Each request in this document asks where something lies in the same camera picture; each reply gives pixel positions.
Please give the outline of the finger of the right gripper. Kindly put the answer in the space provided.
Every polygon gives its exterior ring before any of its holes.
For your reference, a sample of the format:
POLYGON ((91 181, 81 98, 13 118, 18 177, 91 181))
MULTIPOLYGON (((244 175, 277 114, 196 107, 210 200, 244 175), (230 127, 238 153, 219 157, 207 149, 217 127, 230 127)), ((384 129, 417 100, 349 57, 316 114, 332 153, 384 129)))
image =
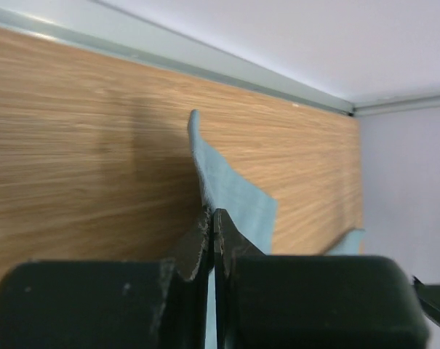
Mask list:
POLYGON ((440 327, 440 284, 424 284, 415 276, 412 280, 424 314, 440 327))

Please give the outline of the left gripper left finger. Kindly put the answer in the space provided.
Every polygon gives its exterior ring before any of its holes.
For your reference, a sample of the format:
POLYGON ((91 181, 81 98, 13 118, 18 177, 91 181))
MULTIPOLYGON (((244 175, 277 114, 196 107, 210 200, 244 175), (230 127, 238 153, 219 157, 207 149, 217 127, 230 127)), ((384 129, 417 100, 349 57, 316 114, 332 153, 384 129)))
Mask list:
POLYGON ((174 245, 174 259, 161 324, 162 348, 203 348, 209 273, 212 269, 212 211, 202 209, 192 227, 174 245))

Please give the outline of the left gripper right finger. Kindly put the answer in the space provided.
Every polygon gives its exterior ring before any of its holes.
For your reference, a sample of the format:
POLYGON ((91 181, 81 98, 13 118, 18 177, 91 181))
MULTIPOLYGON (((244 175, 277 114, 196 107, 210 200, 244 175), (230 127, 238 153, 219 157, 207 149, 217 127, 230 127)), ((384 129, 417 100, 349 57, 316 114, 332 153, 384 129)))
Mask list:
POLYGON ((217 347, 235 348, 239 306, 234 281, 236 260, 265 254, 235 226, 226 209, 216 209, 212 218, 217 347))

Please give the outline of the grey-blue t shirt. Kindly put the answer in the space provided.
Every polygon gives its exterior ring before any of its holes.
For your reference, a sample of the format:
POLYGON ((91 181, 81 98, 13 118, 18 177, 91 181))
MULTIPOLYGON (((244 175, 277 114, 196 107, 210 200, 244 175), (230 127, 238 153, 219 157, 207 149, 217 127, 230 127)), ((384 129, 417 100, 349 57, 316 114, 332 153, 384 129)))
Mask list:
MULTIPOLYGON (((258 249, 271 253, 277 200, 243 178, 200 134, 200 113, 191 111, 188 136, 199 177, 202 206, 226 209, 234 225, 258 249)), ((325 255, 359 255, 365 230, 353 229, 325 255)), ((215 269, 209 273, 204 348, 217 348, 215 269)))

